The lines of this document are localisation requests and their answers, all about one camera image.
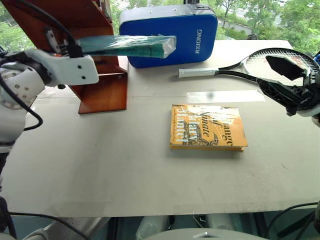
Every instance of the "window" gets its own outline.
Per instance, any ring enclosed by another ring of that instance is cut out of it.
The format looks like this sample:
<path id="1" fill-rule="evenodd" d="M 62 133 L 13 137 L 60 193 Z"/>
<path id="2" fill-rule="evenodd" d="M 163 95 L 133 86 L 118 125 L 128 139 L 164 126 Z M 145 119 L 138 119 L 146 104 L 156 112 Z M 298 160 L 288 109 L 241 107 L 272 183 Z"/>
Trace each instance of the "window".
<path id="1" fill-rule="evenodd" d="M 320 0 L 200 0 L 218 18 L 217 40 L 287 40 L 295 50 L 316 54 L 320 50 Z M 113 28 L 119 33 L 124 9 L 177 5 L 183 0 L 110 0 Z"/>
<path id="2" fill-rule="evenodd" d="M 0 2 L 0 46 L 9 52 L 33 48 L 34 44 Z"/>

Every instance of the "wooden bookshelf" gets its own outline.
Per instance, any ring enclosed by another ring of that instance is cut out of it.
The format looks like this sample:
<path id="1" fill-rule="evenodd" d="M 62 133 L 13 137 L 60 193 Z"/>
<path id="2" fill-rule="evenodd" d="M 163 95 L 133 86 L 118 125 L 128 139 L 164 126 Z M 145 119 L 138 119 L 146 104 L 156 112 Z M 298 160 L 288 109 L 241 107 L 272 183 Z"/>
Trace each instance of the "wooden bookshelf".
<path id="1" fill-rule="evenodd" d="M 57 29 L 46 16 L 14 0 L 1 1 L 38 49 L 51 50 L 44 34 L 45 27 L 53 29 L 59 43 L 66 38 L 65 34 Z M 98 5 L 91 0 L 28 1 L 56 18 L 76 39 L 114 34 L 112 24 Z M 93 59 L 99 74 L 99 82 L 70 86 L 81 100 L 78 113 L 125 110 L 128 89 L 127 71 L 119 66 L 117 56 L 95 56 Z"/>

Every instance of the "white grip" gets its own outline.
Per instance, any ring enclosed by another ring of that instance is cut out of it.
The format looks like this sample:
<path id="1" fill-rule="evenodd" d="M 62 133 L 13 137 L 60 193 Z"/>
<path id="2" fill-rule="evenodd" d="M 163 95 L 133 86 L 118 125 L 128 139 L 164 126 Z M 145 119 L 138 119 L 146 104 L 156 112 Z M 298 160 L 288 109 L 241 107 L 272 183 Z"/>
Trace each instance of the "white grip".
<path id="1" fill-rule="evenodd" d="M 189 68 L 189 69 L 179 69 L 179 78 L 188 77 L 200 77 L 200 76 L 214 76 L 218 71 L 218 68 L 207 67 L 207 68 Z"/>

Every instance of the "blue bag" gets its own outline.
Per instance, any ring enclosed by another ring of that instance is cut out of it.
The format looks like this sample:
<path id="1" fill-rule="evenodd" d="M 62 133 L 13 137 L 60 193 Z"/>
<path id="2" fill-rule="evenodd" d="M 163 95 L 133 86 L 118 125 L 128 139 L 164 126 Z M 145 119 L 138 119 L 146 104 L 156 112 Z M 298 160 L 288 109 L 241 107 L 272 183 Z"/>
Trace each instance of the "blue bag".
<path id="1" fill-rule="evenodd" d="M 139 7 L 120 15 L 120 35 L 176 36 L 176 50 L 167 58 L 128 57 L 135 68 L 202 62 L 211 56 L 218 21 L 207 5 Z"/>

